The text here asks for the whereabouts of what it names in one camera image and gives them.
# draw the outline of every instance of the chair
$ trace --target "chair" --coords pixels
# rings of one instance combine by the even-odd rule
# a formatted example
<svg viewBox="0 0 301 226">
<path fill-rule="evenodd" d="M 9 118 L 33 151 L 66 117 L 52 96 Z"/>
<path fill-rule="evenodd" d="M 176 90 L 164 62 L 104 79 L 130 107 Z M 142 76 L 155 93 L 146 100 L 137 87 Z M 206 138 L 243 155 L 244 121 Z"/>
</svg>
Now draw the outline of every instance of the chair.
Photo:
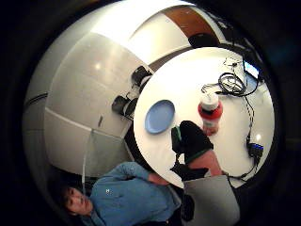
<svg viewBox="0 0 301 226">
<path fill-rule="evenodd" d="M 133 120 L 133 113 L 137 104 L 138 98 L 130 98 L 117 96 L 112 104 L 112 110 L 129 120 Z"/>
<path fill-rule="evenodd" d="M 139 93 L 142 92 L 143 88 L 150 80 L 152 73 L 147 71 L 143 66 L 139 66 L 133 73 L 132 73 L 132 80 L 134 82 L 134 86 L 140 87 Z"/>
<path fill-rule="evenodd" d="M 188 38 L 189 43 L 194 49 L 201 47 L 217 47 L 218 41 L 215 37 L 207 33 L 197 33 Z"/>
</svg>

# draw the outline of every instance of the hair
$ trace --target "hair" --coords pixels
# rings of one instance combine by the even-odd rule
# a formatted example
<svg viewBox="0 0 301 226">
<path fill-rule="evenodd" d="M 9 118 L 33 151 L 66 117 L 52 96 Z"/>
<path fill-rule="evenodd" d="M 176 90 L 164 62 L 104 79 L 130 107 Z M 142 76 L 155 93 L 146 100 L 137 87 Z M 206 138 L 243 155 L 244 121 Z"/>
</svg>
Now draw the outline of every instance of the hair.
<svg viewBox="0 0 301 226">
<path fill-rule="evenodd" d="M 63 180 L 50 178 L 47 182 L 48 192 L 59 207 L 68 210 L 66 207 L 66 193 L 70 188 Z"/>
</svg>

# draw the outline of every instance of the blue shirt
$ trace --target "blue shirt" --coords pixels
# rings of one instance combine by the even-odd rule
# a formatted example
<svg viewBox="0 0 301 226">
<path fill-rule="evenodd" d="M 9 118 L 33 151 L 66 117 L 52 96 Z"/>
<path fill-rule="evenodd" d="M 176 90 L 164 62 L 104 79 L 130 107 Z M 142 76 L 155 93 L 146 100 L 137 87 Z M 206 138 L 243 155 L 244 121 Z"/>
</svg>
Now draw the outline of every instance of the blue shirt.
<svg viewBox="0 0 301 226">
<path fill-rule="evenodd" d="M 91 218 L 87 226 L 131 226 L 165 221 L 180 206 L 168 186 L 148 181 L 149 172 L 136 162 L 125 162 L 100 178 L 93 186 Z"/>
</svg>

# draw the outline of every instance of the white round table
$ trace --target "white round table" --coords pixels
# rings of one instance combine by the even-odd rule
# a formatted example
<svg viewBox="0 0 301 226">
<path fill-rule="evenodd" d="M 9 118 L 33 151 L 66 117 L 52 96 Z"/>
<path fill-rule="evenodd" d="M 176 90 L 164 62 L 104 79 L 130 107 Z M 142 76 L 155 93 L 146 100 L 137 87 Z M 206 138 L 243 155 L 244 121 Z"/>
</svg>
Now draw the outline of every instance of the white round table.
<svg viewBox="0 0 301 226">
<path fill-rule="evenodd" d="M 183 187 L 181 178 L 170 170 L 176 159 L 176 154 L 171 149 L 171 128 L 185 120 L 193 121 L 201 127 L 202 119 L 198 114 L 198 103 L 202 86 L 217 83 L 222 73 L 230 73 L 231 67 L 228 65 L 233 62 L 239 62 L 234 71 L 243 81 L 246 81 L 241 61 L 241 56 L 226 49 L 215 47 L 194 49 L 169 60 L 144 87 L 135 108 L 135 140 L 148 164 L 171 184 Z M 254 88 L 255 82 L 252 83 L 248 78 L 247 83 L 248 92 Z M 255 110 L 251 142 L 263 146 L 259 170 L 273 140 L 274 108 L 264 83 L 247 98 Z M 164 132 L 154 135 L 145 129 L 145 117 L 151 106 L 160 100 L 171 101 L 175 105 L 175 115 Z M 249 131 L 246 101 L 244 98 L 232 96 L 220 96 L 220 100 L 224 112 L 219 122 L 219 131 L 210 136 L 210 140 L 214 144 L 214 152 L 222 170 L 238 176 L 250 171 L 253 166 L 246 149 L 246 136 Z M 180 162 L 183 163 L 183 156 L 180 157 Z M 231 183 L 235 187 L 242 184 L 236 180 Z"/>
</svg>

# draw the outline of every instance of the red container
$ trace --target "red container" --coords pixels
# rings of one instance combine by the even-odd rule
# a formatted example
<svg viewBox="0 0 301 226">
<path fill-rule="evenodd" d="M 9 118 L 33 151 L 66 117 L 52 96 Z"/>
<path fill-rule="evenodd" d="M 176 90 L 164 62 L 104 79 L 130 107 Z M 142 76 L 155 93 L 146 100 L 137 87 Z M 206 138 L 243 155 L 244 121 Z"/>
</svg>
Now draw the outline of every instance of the red container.
<svg viewBox="0 0 301 226">
<path fill-rule="evenodd" d="M 198 105 L 198 113 L 203 120 L 203 131 L 207 136 L 217 133 L 223 106 L 215 93 L 206 93 Z"/>
</svg>

